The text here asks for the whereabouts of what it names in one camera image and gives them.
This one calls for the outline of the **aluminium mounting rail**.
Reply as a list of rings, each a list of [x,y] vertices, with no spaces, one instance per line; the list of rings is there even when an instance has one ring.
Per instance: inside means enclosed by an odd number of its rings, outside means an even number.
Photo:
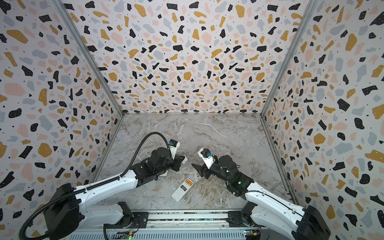
[[[68,240],[293,240],[288,226],[246,225],[240,210],[139,210],[126,227],[84,224]]]

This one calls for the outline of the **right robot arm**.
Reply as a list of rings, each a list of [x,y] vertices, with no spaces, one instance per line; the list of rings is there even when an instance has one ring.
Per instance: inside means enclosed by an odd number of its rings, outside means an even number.
[[[242,209],[243,223],[267,227],[290,240],[328,240],[331,231],[320,212],[290,203],[269,192],[255,180],[239,171],[228,156],[202,155],[204,164],[193,164],[202,178],[215,176],[224,181],[227,190],[247,201]]]

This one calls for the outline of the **red and white remote control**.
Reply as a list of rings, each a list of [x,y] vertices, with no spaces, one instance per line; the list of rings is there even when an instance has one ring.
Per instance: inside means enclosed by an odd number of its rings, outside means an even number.
[[[188,186],[185,183],[185,180],[181,183],[181,185],[175,190],[175,192],[172,194],[172,198],[176,201],[179,202],[185,195],[186,193],[191,189],[192,187]]]

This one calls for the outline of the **orange AAA batteries pair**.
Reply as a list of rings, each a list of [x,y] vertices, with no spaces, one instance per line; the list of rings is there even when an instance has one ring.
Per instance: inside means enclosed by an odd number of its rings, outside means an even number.
[[[190,186],[190,187],[192,187],[193,186],[193,182],[192,181],[190,181],[189,179],[186,179],[185,180],[185,183],[188,185],[188,186]]]

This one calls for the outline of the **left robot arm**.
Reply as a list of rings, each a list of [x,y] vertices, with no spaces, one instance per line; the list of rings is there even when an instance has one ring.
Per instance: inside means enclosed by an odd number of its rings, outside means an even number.
[[[79,227],[90,225],[95,214],[90,208],[94,204],[123,191],[133,190],[165,174],[169,170],[180,170],[188,159],[177,155],[175,148],[160,147],[152,151],[151,156],[134,164],[123,175],[115,175],[103,181],[73,188],[65,184],[57,189],[51,200],[35,211],[22,225],[19,238],[27,240],[27,228],[34,219],[43,214],[47,231],[39,236],[40,240],[60,240],[69,236]]]

